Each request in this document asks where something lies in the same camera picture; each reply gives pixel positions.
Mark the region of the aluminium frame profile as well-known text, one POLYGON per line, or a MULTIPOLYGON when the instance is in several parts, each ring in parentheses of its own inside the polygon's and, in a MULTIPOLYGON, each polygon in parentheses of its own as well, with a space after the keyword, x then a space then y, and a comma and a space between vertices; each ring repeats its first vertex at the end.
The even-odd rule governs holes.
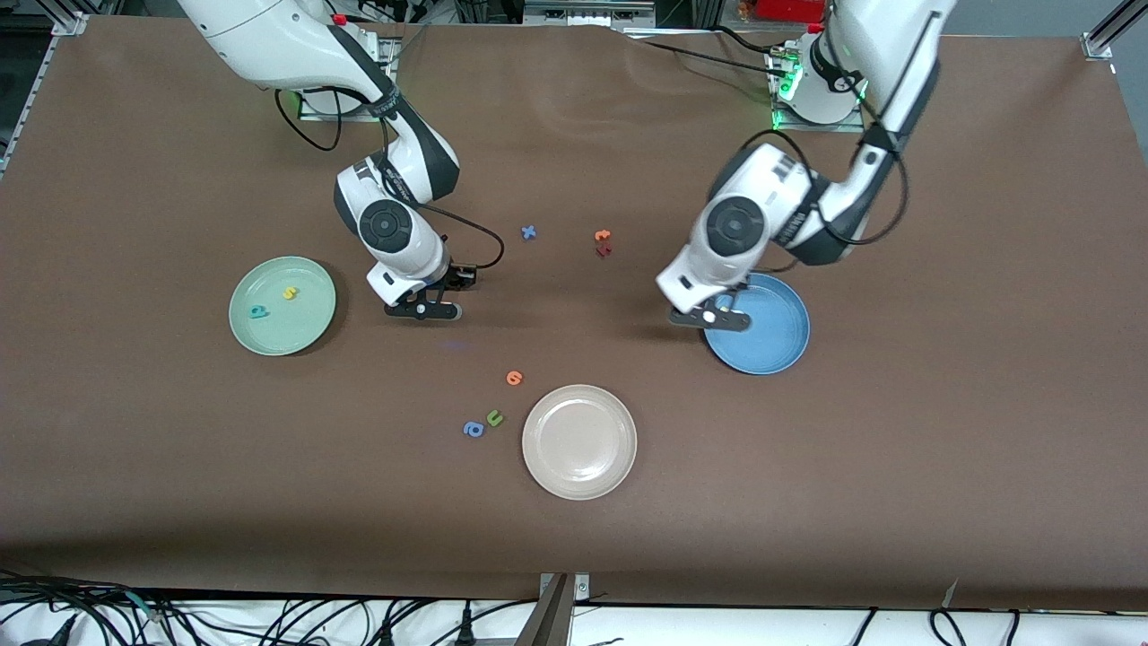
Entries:
POLYGON ((514 646, 569 646, 575 593, 577 576, 574 573, 551 576, 514 646))

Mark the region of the grey equipment box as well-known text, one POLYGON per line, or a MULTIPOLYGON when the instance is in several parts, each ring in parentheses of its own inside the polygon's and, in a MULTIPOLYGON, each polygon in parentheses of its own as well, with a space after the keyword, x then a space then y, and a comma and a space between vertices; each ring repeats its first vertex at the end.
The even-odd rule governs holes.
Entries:
POLYGON ((525 0, 522 24, 597 25, 615 31, 656 29, 656 3, 652 0, 525 0))

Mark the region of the aluminium corner post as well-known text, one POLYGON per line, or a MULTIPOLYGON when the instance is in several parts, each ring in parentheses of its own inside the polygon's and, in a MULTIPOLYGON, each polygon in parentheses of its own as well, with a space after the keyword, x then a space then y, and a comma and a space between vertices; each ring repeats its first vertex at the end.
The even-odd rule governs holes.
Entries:
POLYGON ((1148 0, 1119 0, 1091 31, 1080 37, 1085 57, 1112 59, 1111 46, 1145 16, 1148 16, 1148 0))

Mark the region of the beige plate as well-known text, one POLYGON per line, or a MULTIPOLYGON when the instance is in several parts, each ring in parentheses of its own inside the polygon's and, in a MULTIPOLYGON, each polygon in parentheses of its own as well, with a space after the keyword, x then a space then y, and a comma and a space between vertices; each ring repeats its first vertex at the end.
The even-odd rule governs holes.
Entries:
POLYGON ((589 384, 545 394, 523 422, 521 450, 538 487, 569 503, 610 495, 631 473, 637 426, 615 394, 589 384))

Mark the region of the aluminium table edge rail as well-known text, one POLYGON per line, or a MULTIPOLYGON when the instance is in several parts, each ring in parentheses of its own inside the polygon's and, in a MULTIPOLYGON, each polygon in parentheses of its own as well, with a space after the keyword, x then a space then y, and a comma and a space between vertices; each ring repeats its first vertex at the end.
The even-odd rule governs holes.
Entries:
POLYGON ((18 13, 0 3, 0 180, 60 40, 82 34, 90 21, 90 13, 73 0, 29 1, 39 13, 18 13))

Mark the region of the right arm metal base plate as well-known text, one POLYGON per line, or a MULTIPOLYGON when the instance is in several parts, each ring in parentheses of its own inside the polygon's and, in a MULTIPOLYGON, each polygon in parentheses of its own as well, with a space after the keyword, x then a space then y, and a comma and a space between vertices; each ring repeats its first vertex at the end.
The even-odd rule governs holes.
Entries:
MULTIPOLYGON (((370 39, 369 54, 373 56, 378 69, 397 85, 400 56, 403 49, 400 37, 377 36, 370 39)), ((352 89, 344 87, 316 87, 300 94, 298 116, 303 120, 334 123, 339 119, 348 122, 377 122, 377 116, 369 111, 360 98, 352 95, 352 89)))

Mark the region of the small metal bracket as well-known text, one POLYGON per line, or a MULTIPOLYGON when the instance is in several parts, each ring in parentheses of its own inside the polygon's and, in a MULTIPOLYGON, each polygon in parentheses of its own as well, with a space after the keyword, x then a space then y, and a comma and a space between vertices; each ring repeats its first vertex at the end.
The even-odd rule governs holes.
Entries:
MULTIPOLYGON (((540 598, 556 576, 557 573, 542 573, 540 576, 540 598)), ((574 586, 574 600, 577 602, 588 601, 590 599, 590 573, 571 573, 569 578, 574 586)))

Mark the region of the blue plate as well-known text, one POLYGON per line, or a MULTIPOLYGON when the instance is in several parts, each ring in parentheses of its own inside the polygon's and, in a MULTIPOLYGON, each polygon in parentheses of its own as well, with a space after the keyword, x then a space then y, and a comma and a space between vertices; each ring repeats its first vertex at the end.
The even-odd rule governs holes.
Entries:
POLYGON ((778 278, 748 274, 748 291, 742 297, 752 319, 747 330, 704 330, 705 342, 721 361, 742 373, 763 376, 791 367, 806 351, 810 320, 796 290, 778 278))

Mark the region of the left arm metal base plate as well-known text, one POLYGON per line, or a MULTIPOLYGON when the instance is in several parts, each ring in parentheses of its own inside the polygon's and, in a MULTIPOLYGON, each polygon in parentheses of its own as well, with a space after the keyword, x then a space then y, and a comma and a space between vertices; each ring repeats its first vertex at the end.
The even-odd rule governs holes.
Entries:
POLYGON ((774 46, 765 56, 770 78, 771 126, 779 130, 861 134, 864 77, 845 71, 819 50, 817 34, 774 46))

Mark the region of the green plate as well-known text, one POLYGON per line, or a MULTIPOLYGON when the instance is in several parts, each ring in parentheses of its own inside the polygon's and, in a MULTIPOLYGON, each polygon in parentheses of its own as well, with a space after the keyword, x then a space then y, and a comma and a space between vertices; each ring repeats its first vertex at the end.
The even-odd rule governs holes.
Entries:
POLYGON ((287 255, 259 263, 241 279, 230 298, 227 319, 234 338, 253 353, 295 355, 325 334, 336 305, 327 270, 310 258, 287 255), (298 287, 298 297, 282 298, 288 286, 298 287), (254 305, 266 306, 267 318, 248 318, 254 305))

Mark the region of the red box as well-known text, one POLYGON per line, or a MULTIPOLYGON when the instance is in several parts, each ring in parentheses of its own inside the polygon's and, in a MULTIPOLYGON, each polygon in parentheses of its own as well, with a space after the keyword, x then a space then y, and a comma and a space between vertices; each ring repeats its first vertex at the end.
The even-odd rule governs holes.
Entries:
POLYGON ((820 23, 827 0, 753 0, 757 18, 779 23, 820 23))

